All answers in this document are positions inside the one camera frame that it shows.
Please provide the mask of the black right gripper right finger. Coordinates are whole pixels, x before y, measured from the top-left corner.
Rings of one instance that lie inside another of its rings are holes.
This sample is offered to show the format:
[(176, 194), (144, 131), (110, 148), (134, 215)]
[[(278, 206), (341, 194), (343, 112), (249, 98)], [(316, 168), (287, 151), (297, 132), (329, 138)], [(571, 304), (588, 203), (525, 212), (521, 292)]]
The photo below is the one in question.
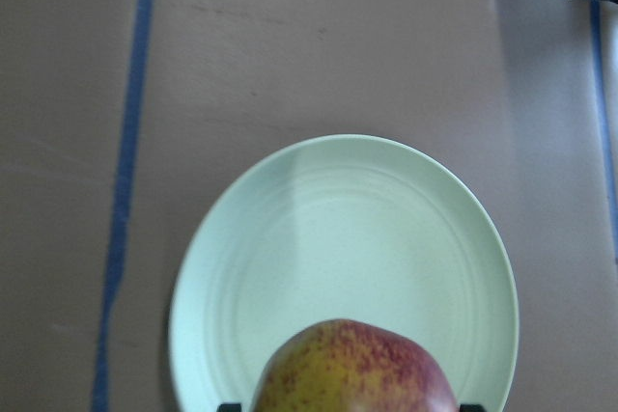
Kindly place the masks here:
[(481, 404), (470, 404), (470, 403), (463, 403), (460, 405), (459, 408), (460, 412), (483, 412), (483, 406)]

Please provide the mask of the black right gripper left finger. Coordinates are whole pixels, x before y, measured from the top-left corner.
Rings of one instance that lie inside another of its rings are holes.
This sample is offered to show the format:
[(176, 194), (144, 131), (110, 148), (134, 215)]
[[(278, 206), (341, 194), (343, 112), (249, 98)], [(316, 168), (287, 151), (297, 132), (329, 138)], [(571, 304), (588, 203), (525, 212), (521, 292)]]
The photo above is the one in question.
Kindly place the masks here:
[(217, 412), (241, 412), (242, 407), (240, 403), (224, 402), (218, 405)]

